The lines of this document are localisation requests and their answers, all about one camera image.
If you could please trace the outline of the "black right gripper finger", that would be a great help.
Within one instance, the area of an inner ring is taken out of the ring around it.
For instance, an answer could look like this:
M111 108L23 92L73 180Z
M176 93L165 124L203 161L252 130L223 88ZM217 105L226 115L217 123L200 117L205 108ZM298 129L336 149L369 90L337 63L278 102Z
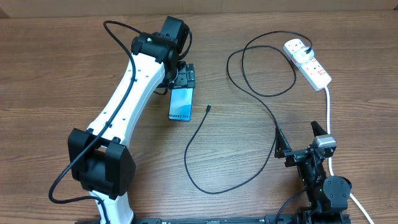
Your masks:
M311 126L315 137L328 134L316 121L312 121Z
M285 138L282 130L277 126L275 128L275 158L283 158L286 156L288 152L291 152L292 148L290 147L289 142Z

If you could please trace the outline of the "Galaxy S24+ smartphone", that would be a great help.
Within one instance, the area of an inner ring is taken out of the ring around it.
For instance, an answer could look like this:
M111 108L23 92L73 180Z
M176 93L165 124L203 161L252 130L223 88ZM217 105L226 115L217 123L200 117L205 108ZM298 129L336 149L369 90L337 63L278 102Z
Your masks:
M193 88L173 89L170 96L169 120L190 121L192 103Z

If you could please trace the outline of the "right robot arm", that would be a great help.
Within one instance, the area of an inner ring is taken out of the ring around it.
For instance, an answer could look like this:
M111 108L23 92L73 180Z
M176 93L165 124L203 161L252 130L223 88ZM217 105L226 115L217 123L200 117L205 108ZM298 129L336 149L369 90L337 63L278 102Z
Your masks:
M336 140L316 121L311 122L314 139L305 149L293 150L282 130L275 129L275 154L285 159L286 167L296 167L303 182L303 190L286 201L275 215L276 223L350 223L343 212L348 208L352 183L338 175L327 176L323 161L330 159L336 149ZM309 206L301 207L293 215L281 217L284 208L303 193Z

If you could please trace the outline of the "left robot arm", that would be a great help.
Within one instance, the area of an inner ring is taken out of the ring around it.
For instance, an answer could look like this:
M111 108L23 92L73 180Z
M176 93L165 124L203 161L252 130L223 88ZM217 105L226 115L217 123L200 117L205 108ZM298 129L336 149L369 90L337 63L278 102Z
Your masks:
M192 41L184 21L167 17L160 32L141 32L127 50L129 63L121 82L86 130L68 137L72 177L97 203L98 223L132 223L127 191L136 165L128 150L136 123L157 88L171 92L169 118L191 116L195 71L183 58Z

